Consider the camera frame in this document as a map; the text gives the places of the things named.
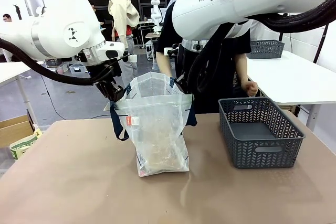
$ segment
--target person's hand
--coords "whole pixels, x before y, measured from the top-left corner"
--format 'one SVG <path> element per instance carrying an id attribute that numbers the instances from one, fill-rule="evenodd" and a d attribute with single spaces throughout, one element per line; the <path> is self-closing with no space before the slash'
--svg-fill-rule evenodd
<path id="1" fill-rule="evenodd" d="M 258 92 L 258 84 L 254 81 L 242 82 L 241 88 L 247 93 L 249 97 L 254 97 Z"/>

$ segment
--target person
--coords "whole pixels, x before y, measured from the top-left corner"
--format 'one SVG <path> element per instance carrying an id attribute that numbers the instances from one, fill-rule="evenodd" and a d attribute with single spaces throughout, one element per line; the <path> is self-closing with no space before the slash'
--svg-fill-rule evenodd
<path id="1" fill-rule="evenodd" d="M 3 18 L 3 21 L 4 21 L 4 22 L 12 22 L 12 17 L 11 17 L 9 14 L 4 14 L 4 15 L 2 16 L 2 18 Z M 6 59 L 7 62 L 18 61 L 18 60 L 16 59 L 16 57 L 13 56 L 13 55 L 12 55 L 10 52 L 8 52 L 7 50 L 0 48 L 0 52 L 1 52 L 1 51 L 2 51 L 2 53 L 4 54 L 5 59 Z"/>
<path id="2" fill-rule="evenodd" d="M 93 2 L 90 1 L 90 5 L 92 7 L 92 10 L 95 12 L 95 15 L 97 17 L 97 20 L 99 21 L 100 26 L 103 28 L 103 26 L 105 24 L 104 18 L 97 12 L 97 10 L 95 8 L 95 4 Z"/>
<path id="3" fill-rule="evenodd" d="M 12 17 L 11 17 L 9 14 L 4 14 L 4 15 L 2 16 L 2 20 L 3 20 L 4 22 L 12 22 Z"/>
<path id="4" fill-rule="evenodd" d="M 161 35 L 156 48 L 156 59 L 160 72 L 172 77 L 170 61 L 165 56 L 164 48 L 171 47 L 173 44 L 182 42 L 182 38 L 177 34 L 172 22 L 172 13 L 175 3 L 167 9 L 166 18 L 163 23 Z M 246 54 L 251 52 L 250 32 L 233 38 L 224 39 L 222 42 L 220 59 L 214 79 L 209 84 L 206 92 L 195 94 L 195 112 L 218 113 L 218 100 L 222 98 L 234 97 L 234 75 L 238 75 L 240 86 L 248 96 L 256 95 L 258 85 L 249 81 L 247 77 Z"/>
<path id="5" fill-rule="evenodd" d="M 137 9 L 132 5 L 131 0 L 109 0 L 108 10 L 113 17 L 112 41 L 122 42 L 125 45 L 125 51 L 128 54 L 133 54 L 132 30 L 136 28 L 140 21 Z M 122 81 L 127 86 L 134 78 L 137 64 L 120 60 L 119 65 L 122 71 Z"/>

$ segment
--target gray plastic basket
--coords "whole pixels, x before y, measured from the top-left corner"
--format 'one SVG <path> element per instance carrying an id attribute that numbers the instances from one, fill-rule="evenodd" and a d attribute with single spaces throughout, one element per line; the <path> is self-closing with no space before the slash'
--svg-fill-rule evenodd
<path id="1" fill-rule="evenodd" d="M 278 40 L 251 41 L 251 53 L 247 57 L 253 59 L 277 59 L 281 58 L 285 43 Z"/>
<path id="2" fill-rule="evenodd" d="M 236 168 L 293 167 L 306 137 L 269 98 L 219 100 L 220 126 Z"/>

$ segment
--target basket handle cutout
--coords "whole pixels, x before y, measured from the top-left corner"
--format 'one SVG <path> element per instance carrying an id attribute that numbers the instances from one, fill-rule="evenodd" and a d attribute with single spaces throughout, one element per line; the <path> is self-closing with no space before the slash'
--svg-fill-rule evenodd
<path id="1" fill-rule="evenodd" d="M 274 147 L 257 147 L 256 152 L 281 152 L 281 146 L 274 146 Z"/>
<path id="2" fill-rule="evenodd" d="M 252 109 L 252 105 L 235 105 L 233 110 L 251 110 Z"/>

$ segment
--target plastic bag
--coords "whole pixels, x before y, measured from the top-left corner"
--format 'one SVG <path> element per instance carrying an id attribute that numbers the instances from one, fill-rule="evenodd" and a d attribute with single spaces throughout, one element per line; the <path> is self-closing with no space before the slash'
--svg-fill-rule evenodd
<path id="1" fill-rule="evenodd" d="M 180 91 L 168 76 L 149 72 L 133 79 L 124 97 L 115 103 L 115 112 L 135 146 L 140 177 L 189 171 L 181 132 L 192 100 L 192 95 Z"/>

